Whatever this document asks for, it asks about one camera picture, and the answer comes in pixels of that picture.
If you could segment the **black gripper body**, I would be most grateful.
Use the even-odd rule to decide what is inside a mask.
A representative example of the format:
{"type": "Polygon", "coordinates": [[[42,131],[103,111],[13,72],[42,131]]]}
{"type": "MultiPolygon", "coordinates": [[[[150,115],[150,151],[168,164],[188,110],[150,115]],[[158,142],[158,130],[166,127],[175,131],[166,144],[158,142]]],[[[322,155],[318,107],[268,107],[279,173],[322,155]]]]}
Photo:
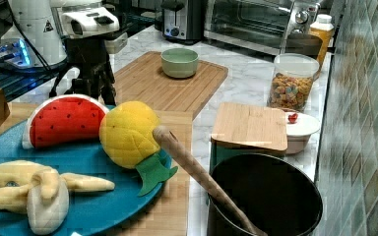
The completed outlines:
{"type": "Polygon", "coordinates": [[[68,66],[79,69],[80,74],[77,79],[86,80],[88,89],[95,89],[95,74],[98,71],[112,73],[109,55],[102,38],[94,36],[66,39],[65,48],[68,66]]]}

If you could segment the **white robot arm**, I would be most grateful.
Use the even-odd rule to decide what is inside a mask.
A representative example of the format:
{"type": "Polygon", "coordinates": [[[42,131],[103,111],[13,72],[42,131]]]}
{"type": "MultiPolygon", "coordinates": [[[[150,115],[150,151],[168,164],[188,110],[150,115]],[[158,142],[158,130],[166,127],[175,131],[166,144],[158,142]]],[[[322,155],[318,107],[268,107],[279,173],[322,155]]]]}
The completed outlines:
{"type": "Polygon", "coordinates": [[[58,77],[80,70],[67,90],[115,103],[114,78],[105,40],[120,29],[102,0],[8,0],[12,27],[4,42],[16,41],[18,68],[57,69],[58,77]]]}

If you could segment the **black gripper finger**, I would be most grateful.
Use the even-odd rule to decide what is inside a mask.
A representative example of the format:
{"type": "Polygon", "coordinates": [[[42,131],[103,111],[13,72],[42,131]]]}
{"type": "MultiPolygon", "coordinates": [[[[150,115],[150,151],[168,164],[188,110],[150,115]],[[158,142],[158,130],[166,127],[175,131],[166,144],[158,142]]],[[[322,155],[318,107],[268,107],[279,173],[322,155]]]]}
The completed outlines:
{"type": "Polygon", "coordinates": [[[99,99],[102,97],[106,105],[115,105],[116,91],[113,84],[114,78],[112,73],[98,71],[95,74],[94,98],[99,99]]]}
{"type": "Polygon", "coordinates": [[[71,86],[65,91],[66,94],[89,94],[88,82],[83,79],[73,79],[71,86]]]}

